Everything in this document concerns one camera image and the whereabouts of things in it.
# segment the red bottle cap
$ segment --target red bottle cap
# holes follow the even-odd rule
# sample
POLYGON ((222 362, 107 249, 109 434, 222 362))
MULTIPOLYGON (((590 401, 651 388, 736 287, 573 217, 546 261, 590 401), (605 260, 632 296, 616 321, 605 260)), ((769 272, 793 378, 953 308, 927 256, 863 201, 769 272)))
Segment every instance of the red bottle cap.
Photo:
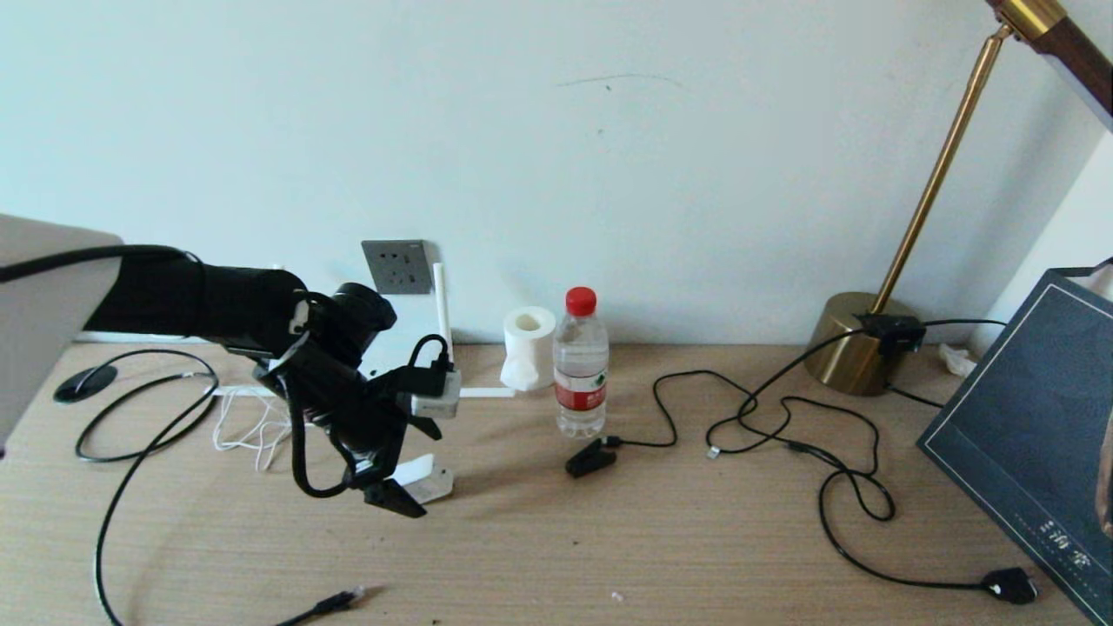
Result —
POLYGON ((564 296, 564 307, 577 317, 591 315, 595 312, 595 292, 588 287, 572 287, 564 296))

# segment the desk lamp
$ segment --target desk lamp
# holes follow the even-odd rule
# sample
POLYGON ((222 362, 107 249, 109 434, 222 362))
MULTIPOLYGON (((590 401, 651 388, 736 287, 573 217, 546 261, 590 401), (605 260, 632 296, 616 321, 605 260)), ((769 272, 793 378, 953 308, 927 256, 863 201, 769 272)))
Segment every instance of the desk lamp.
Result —
POLYGON ((916 212, 889 265, 888 274, 876 294, 839 293, 824 307, 811 336, 811 346, 839 334, 866 327, 866 332, 849 335, 812 354, 806 362, 812 376, 824 384, 854 395, 877 395, 884 391, 907 350, 881 350, 880 332, 869 327, 870 316, 898 315, 915 317, 913 311, 893 300, 893 287, 904 268, 912 246, 916 243, 927 213, 935 202, 951 162, 962 141, 966 125, 974 114, 978 97, 989 78, 1002 43, 1013 36, 1024 41, 1074 84, 1110 130, 1113 130, 1113 66, 1067 17, 1055 0, 987 0, 1001 27, 985 40, 974 63, 966 92, 951 124, 951 131, 927 179, 916 212))

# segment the robotic arm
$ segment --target robotic arm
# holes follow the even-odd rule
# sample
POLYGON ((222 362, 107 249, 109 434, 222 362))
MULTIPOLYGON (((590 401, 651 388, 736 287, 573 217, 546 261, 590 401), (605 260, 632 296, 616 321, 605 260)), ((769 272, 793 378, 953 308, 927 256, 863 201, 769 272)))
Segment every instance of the robotic arm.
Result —
MULTIPOLYGON (((439 440, 432 418, 455 412, 460 374, 443 338, 424 338, 410 363, 368 380, 357 371, 363 354, 396 321, 391 304, 373 290, 345 283, 326 296, 284 271, 205 265, 159 246, 109 247, 120 254, 105 252, 100 258, 120 256, 119 272, 85 330, 199 336, 254 360, 253 375, 289 404, 294 479, 303 491, 327 498, 358 489, 370 505, 407 517, 425 513, 390 477, 407 426, 439 440), (445 350, 418 366, 421 348, 430 341, 445 350), (306 477, 306 420, 324 430, 347 464, 332 488, 316 489, 306 477)), ((41 261, 0 268, 0 284, 51 268, 33 265, 41 261)))

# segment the desk surface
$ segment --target desk surface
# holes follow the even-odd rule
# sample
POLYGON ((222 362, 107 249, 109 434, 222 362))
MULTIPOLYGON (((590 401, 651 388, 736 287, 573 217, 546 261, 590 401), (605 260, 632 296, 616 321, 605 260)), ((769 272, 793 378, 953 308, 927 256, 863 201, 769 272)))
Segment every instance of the desk surface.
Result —
MULTIPOLYGON (((102 394, 73 405, 49 392, 73 372, 122 352, 76 345, 56 368, 0 461, 3 618, 9 624, 105 622, 90 580, 105 507, 127 463, 79 462, 73 441, 124 390, 184 369, 183 360, 125 362, 102 394)), ((247 383, 249 363, 211 345, 224 384, 247 383)), ((650 385, 658 375, 707 368, 756 385, 798 353, 765 346, 618 346, 612 354, 608 432, 662 438, 650 385)), ((465 385, 496 384, 500 346, 462 346, 465 385)), ((945 398, 957 388, 932 359, 902 372, 909 391, 945 398)), ((141 448, 203 388, 183 381, 139 394, 90 442, 101 453, 141 448)), ((615 466, 572 480, 564 460, 582 442, 563 439, 549 392, 512 400, 463 400, 444 439, 411 430, 403 459, 435 451, 456 473, 455 492, 412 520, 363 503, 302 495, 288 451, 266 473, 254 452, 217 452, 215 418, 140 468, 106 547, 109 598, 127 624, 268 624, 356 585, 375 587, 358 610, 321 623, 464 624, 1085 624, 1032 561, 915 447, 933 409, 896 395, 850 398, 802 371, 771 388, 759 409, 798 393, 866 412, 881 431, 879 477, 897 518, 877 524, 849 487, 830 495, 830 517, 853 554, 908 577, 976 581, 1022 566, 1041 597, 1014 607, 987 595, 892 585, 858 571, 824 537, 816 495, 826 467, 784 448, 705 457, 703 431, 733 412, 737 392, 712 380, 662 385, 680 444, 622 448, 615 466)), ((237 401, 229 426, 249 428, 259 407, 237 401)), ((721 446, 743 440, 722 429, 721 446)), ((791 436, 868 462, 869 436, 853 418, 796 411, 791 436)), ((341 462, 309 433, 309 475, 332 483, 341 462)))

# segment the wall socket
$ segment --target wall socket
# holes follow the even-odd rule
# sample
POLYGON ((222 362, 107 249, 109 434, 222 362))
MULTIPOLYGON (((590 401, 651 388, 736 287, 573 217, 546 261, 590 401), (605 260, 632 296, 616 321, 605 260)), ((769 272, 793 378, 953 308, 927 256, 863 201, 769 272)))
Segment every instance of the wall socket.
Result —
POLYGON ((384 295, 424 294, 433 291, 433 275, 421 239, 362 242, 375 291, 384 295))

